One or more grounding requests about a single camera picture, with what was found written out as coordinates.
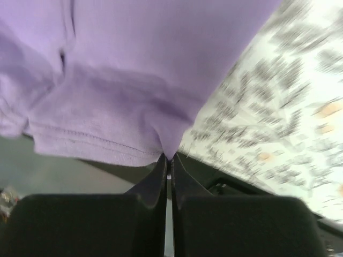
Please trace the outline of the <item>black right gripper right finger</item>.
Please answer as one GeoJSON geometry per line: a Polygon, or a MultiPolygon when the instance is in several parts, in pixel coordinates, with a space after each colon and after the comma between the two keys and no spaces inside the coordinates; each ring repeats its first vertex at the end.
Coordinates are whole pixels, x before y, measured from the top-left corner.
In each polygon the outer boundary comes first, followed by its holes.
{"type": "Polygon", "coordinates": [[[215,196],[171,162],[175,256],[326,256],[316,221],[299,199],[215,196]]]}

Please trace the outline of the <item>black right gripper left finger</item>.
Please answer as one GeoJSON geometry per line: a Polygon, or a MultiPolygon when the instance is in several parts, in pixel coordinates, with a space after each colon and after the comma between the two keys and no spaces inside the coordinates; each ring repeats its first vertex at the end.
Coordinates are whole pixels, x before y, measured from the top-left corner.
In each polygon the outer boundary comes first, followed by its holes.
{"type": "Polygon", "coordinates": [[[163,256],[168,161],[123,194],[35,194],[14,207],[1,256],[163,256]]]}

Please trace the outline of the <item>purple t shirt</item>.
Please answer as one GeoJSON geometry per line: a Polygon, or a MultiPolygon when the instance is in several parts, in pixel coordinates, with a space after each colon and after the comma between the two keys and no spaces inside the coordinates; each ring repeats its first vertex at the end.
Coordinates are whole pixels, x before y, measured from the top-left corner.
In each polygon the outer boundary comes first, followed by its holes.
{"type": "Polygon", "coordinates": [[[184,132],[280,1],[1,1],[1,136],[144,166],[184,132]]]}

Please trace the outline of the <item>black robot base mount plate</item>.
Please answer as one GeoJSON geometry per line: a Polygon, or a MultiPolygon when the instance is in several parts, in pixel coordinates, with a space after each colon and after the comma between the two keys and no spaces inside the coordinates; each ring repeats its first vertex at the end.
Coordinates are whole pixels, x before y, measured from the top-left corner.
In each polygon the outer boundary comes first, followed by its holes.
{"type": "MultiPolygon", "coordinates": [[[[178,156],[186,171],[214,195],[227,195],[229,193],[269,195],[269,192],[254,186],[252,183],[247,183],[242,179],[228,175],[192,157],[187,157],[182,153],[178,153],[178,156]]],[[[152,163],[145,167],[125,167],[88,160],[83,160],[82,162],[133,184],[141,181],[156,165],[152,163]]],[[[325,238],[338,239],[339,244],[342,245],[342,225],[331,222],[317,214],[314,217],[317,220],[320,233],[325,238]]]]}

